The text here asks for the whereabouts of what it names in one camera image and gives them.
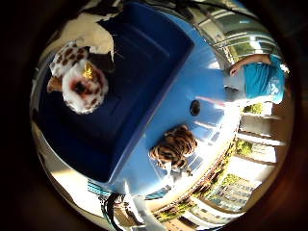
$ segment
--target light blue surface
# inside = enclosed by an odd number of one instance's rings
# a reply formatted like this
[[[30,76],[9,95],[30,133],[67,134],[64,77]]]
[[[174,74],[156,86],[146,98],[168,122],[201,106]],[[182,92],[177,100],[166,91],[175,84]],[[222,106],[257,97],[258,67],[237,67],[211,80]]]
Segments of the light blue surface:
[[[201,111],[198,116],[190,114],[191,103],[197,96],[224,100],[223,74],[221,70],[211,67],[217,59],[204,38],[187,22],[167,13],[166,16],[177,23],[194,41],[194,49],[177,73],[176,81],[170,87],[165,100],[147,123],[143,136],[115,181],[111,185],[100,183],[102,187],[119,193],[125,193],[125,181],[131,194],[147,195],[165,185],[162,178],[166,172],[155,167],[155,162],[148,157],[148,151],[166,130],[185,123],[198,139],[211,139],[216,132],[197,126],[193,122],[199,121],[219,127],[224,115],[222,109],[208,101],[200,101]]]

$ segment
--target blue bin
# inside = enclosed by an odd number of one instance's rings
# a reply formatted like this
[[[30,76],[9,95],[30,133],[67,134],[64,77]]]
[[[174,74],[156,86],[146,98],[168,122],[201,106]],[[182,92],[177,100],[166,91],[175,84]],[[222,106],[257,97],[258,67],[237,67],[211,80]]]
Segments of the blue bin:
[[[110,90],[104,103],[92,114],[74,114],[60,93],[46,92],[47,71],[38,116],[44,136],[64,162],[91,179],[110,182],[164,100],[193,42],[162,13],[140,3],[127,3],[120,15],[100,24],[114,36],[118,53],[115,72],[106,74]]]

